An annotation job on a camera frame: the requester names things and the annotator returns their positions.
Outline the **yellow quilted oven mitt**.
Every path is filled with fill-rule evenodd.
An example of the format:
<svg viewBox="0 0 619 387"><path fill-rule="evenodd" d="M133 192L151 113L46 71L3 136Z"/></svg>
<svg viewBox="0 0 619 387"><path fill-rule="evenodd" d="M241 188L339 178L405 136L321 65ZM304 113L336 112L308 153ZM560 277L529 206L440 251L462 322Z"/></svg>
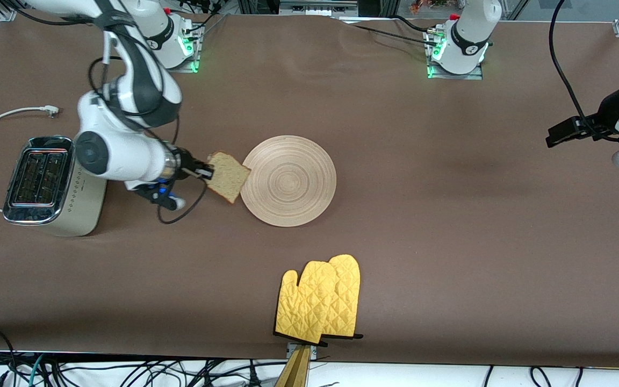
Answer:
<svg viewBox="0 0 619 387"><path fill-rule="evenodd" d="M332 257L329 264L335 269L336 282L322 336L342 340L361 340L356 333L361 273L356 259L349 254Z"/></svg>
<svg viewBox="0 0 619 387"><path fill-rule="evenodd" d="M278 291L273 333L307 345L319 345L336 280L336 270L329 262L307 262L301 274L286 271Z"/></svg>

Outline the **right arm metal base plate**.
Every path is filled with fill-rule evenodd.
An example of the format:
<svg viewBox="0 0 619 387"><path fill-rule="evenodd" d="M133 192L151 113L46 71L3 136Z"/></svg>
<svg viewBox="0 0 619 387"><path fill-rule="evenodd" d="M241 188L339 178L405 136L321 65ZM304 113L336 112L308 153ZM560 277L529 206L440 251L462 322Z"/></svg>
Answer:
<svg viewBox="0 0 619 387"><path fill-rule="evenodd" d="M203 49L205 27L191 19L180 19L178 24L175 66L169 68L171 73L197 73Z"/></svg>

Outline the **round wooden plate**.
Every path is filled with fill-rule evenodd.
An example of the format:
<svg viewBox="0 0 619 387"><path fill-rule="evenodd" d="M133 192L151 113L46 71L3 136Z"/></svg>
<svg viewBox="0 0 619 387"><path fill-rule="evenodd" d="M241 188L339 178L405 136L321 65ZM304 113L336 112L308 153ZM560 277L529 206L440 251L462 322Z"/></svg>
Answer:
<svg viewBox="0 0 619 387"><path fill-rule="evenodd" d="M336 167L316 142L298 135L262 141L246 156L241 190L247 209L272 226L293 227L322 215L334 198Z"/></svg>

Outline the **slice of brown bread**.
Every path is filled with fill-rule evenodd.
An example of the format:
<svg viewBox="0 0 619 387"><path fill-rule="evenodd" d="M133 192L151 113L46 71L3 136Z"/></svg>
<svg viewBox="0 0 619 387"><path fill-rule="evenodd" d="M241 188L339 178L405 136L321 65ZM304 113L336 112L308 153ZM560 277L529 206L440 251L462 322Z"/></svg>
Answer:
<svg viewBox="0 0 619 387"><path fill-rule="evenodd" d="M214 170L212 178L207 183L208 189L234 205L250 176L250 168L222 151L211 154L208 158L208 164Z"/></svg>

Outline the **small metal bracket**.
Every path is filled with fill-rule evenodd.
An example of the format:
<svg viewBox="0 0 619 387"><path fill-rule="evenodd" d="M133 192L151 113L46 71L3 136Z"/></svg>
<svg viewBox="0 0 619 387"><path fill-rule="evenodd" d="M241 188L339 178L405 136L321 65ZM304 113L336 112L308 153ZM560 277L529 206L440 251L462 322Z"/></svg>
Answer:
<svg viewBox="0 0 619 387"><path fill-rule="evenodd" d="M304 348L305 346L307 346L307 348L308 348L307 352L309 353L309 360L310 360L310 362L316 361L316 359L318 358L318 348L317 348L317 346L305 345L304 343L296 343L296 342L289 342L289 343L287 343L287 345L286 345L286 359L289 360L296 350L300 350L300 349Z"/></svg>

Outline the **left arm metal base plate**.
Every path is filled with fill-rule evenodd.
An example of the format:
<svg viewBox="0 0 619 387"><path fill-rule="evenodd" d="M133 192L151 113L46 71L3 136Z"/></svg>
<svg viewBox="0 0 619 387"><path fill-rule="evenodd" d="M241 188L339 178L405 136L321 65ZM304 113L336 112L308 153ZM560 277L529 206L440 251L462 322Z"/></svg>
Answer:
<svg viewBox="0 0 619 387"><path fill-rule="evenodd" d="M422 33L428 43L425 47L428 78L481 80L481 62L488 46L484 46L480 54L464 55L459 47L447 41L445 31L441 29L443 26L439 24Z"/></svg>

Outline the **grey device behind table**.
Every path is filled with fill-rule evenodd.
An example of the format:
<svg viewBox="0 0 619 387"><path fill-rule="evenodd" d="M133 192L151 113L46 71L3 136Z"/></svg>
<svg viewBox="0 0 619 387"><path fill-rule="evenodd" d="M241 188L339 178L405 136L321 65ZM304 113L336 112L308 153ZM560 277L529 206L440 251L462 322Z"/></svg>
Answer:
<svg viewBox="0 0 619 387"><path fill-rule="evenodd" d="M279 0L278 15L358 17L358 0Z"/></svg>

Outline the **cream and chrome toaster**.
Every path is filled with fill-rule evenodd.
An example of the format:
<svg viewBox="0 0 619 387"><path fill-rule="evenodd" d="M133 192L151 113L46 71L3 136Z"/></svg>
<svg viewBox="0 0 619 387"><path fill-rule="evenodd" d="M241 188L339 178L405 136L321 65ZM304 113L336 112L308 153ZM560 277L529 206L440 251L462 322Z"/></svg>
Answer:
<svg viewBox="0 0 619 387"><path fill-rule="evenodd" d="M3 218L53 236L79 237L97 226L106 181L76 161L73 141L61 135L28 139L20 151L2 206Z"/></svg>

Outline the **wooden beam under table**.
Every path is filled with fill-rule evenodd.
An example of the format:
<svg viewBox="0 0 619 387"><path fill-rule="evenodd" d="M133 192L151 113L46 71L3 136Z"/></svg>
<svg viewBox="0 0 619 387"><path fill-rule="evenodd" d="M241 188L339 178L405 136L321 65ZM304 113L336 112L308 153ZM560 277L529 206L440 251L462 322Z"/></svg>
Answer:
<svg viewBox="0 0 619 387"><path fill-rule="evenodd" d="M297 345L273 387L306 387L312 346Z"/></svg>

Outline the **brown table cover sheet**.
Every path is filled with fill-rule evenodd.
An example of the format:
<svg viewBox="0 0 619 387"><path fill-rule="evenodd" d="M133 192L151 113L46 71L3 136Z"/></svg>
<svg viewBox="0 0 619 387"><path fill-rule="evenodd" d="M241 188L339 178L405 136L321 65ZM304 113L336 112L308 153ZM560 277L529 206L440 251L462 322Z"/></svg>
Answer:
<svg viewBox="0 0 619 387"><path fill-rule="evenodd" d="M0 331L17 350L277 358L282 275L353 255L361 340L332 362L619 367L619 144L547 148L575 108L548 25L499 24L481 81L327 17L229 16L183 92L177 143L238 159L299 135L331 156L333 201L303 226L207 193L163 225L109 183L93 234L0 214Z"/></svg>

